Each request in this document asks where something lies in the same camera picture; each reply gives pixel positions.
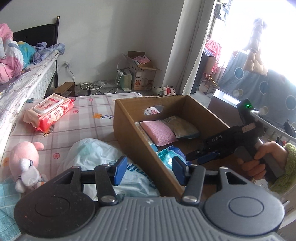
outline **red wipes package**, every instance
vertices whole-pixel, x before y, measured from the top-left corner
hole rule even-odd
[[[74,106],[73,100],[52,94],[24,113],[24,122],[45,132]]]

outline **black bed headboard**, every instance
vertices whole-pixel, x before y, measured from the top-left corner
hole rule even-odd
[[[13,40],[24,41],[32,46],[39,42],[46,42],[47,47],[57,44],[57,33],[59,29],[59,16],[56,23],[27,28],[13,33]]]

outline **stuffed animal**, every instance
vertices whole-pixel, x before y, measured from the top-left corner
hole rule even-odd
[[[41,182],[47,180],[46,176],[40,175],[37,170],[39,164],[38,150],[43,150],[44,145],[40,142],[21,142],[10,152],[9,168],[16,181],[15,189],[24,193],[37,188]]]
[[[163,87],[163,94],[164,95],[176,95],[176,90],[171,86]]]

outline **pink sponge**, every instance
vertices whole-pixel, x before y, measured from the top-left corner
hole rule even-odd
[[[160,120],[142,121],[140,125],[157,146],[164,146],[177,141],[171,129]]]

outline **mattress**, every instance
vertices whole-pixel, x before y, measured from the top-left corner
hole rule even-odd
[[[0,160],[12,126],[27,99],[43,99],[47,87],[56,71],[55,60],[58,51],[52,52],[46,59],[36,65],[29,65],[30,71],[21,75],[12,89],[0,98]]]

